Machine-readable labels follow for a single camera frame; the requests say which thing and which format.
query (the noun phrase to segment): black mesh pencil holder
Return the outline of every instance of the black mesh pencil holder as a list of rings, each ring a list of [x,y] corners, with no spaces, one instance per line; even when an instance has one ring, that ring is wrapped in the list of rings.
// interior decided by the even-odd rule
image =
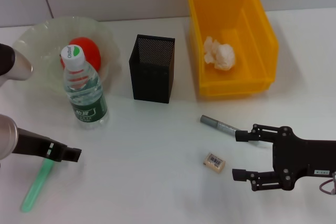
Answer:
[[[169,103],[174,80],[175,39],[138,35],[130,58],[133,97]]]

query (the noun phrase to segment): yellow storage box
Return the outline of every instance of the yellow storage box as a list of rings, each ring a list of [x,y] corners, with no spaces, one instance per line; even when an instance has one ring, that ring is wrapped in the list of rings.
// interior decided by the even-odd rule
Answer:
[[[188,1],[199,94],[219,98],[268,89],[275,80],[279,46],[260,0]],[[229,71],[205,63],[207,36],[233,47],[236,64]]]

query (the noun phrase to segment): gray marker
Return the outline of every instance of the gray marker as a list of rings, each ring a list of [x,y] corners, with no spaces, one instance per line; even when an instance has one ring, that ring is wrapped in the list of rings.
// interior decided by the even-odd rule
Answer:
[[[223,131],[225,132],[226,134],[229,134],[229,135],[232,135],[232,136],[235,136],[236,135],[236,131],[240,131],[239,129],[237,128],[234,128],[226,123],[223,123],[221,121],[218,121],[218,120],[215,120],[213,118],[210,118],[206,115],[202,115],[201,116],[201,123],[204,123],[206,125],[209,125],[213,128],[216,128],[220,131]]]

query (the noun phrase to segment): green tube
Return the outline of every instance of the green tube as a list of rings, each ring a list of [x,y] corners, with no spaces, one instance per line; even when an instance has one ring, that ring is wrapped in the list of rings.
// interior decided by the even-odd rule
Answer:
[[[40,171],[33,184],[31,185],[23,203],[21,206],[22,212],[29,212],[33,208],[35,201],[48,177],[51,168],[54,165],[54,161],[49,159],[44,159]]]

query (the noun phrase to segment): barcode sticker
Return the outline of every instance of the barcode sticker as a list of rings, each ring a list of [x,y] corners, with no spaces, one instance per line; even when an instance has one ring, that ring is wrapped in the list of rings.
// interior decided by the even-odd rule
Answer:
[[[330,171],[329,170],[315,170],[314,175],[329,175]]]
[[[203,162],[206,166],[210,167],[217,173],[220,173],[225,166],[225,161],[215,156],[212,153],[209,153]]]

